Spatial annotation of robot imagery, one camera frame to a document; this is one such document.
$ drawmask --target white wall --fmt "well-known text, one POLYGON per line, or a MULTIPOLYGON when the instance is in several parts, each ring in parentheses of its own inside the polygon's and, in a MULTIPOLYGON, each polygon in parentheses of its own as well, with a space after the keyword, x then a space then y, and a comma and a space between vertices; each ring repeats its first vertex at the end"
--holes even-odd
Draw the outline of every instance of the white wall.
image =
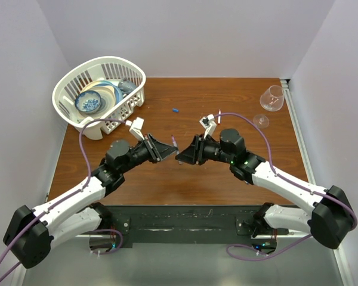
POLYGON ((150 77, 290 78, 334 0, 38 0, 68 63, 101 55, 150 77))
MULTIPOLYGON (((37 2, 0 1, 0 254, 13 211, 49 190, 66 127, 51 94, 68 71, 37 2)), ((10 254, 0 274, 16 261, 10 254)))
MULTIPOLYGON (((336 0, 291 80, 319 184, 340 186, 358 215, 358 0, 336 0)), ((358 228, 344 240, 358 285, 358 228)))

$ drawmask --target laundry basket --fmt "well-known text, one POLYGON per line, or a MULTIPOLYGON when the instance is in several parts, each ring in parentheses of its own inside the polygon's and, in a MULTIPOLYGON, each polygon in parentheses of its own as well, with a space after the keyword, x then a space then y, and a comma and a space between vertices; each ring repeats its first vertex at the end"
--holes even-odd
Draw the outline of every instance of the laundry basket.
MULTIPOLYGON (((68 124, 81 131, 84 125, 93 120, 90 115, 78 119, 79 111, 75 107, 75 99, 87 84, 95 80, 115 80, 127 78, 137 88, 129 95, 117 102, 114 107, 100 118, 125 120, 133 112, 135 106, 141 106, 144 102, 143 86, 146 82, 144 72, 132 62, 119 57, 99 57, 77 66, 65 75, 55 86, 52 95, 53 106, 57 113, 68 124)), ((102 139, 102 131, 109 134, 118 127, 118 122, 96 122, 84 130, 84 135, 89 139, 102 139)))

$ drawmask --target wooden tabletop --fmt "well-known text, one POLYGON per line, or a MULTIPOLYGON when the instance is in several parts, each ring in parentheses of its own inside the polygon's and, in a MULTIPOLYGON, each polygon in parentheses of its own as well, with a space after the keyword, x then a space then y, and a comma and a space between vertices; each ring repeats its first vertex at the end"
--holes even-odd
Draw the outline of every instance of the wooden tabletop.
MULTIPOLYGON (((284 103, 277 112, 264 110, 259 103, 261 94, 271 85, 280 85, 279 79, 234 78, 149 78, 144 87, 146 100, 129 118, 144 119, 143 133, 171 144, 171 134, 179 150, 191 143, 195 134, 204 133, 199 120, 202 116, 235 112, 253 119, 265 114, 269 127, 263 129, 268 137, 276 167, 306 180, 303 161, 284 103)), ((214 132, 218 140, 224 128, 235 128, 244 137, 247 149, 267 158, 266 146, 260 134, 243 120, 224 116, 214 132)), ((84 146, 92 170, 104 157, 110 144, 119 138, 137 143, 126 126, 120 126, 99 141, 84 139, 84 146)), ((179 165, 174 155, 158 164, 149 162, 125 174, 126 182, 102 199, 103 204, 262 204, 267 201, 288 204, 284 198, 257 186, 246 185, 236 179, 227 164, 207 161, 201 166, 179 165)), ((66 136, 57 163, 49 200, 71 189, 87 175, 86 165, 78 146, 78 131, 67 127, 66 136)))

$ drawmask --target wine glass base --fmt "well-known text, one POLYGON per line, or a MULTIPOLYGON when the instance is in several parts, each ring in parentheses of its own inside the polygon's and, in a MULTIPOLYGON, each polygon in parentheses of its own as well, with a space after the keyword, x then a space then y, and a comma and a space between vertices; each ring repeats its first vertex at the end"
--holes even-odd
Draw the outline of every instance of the wine glass base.
POLYGON ((253 117, 253 123, 260 129, 266 128, 269 126, 269 119, 263 114, 258 114, 253 117))

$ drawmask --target pen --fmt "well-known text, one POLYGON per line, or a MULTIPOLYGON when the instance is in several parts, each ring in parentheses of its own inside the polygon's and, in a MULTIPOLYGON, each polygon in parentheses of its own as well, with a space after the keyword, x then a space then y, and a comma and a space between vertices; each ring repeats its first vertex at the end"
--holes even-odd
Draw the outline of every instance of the pen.
POLYGON ((178 144, 177 142, 175 141, 175 137, 173 135, 171 135, 171 139, 172 139, 172 143, 174 144, 174 147, 178 148, 178 144))

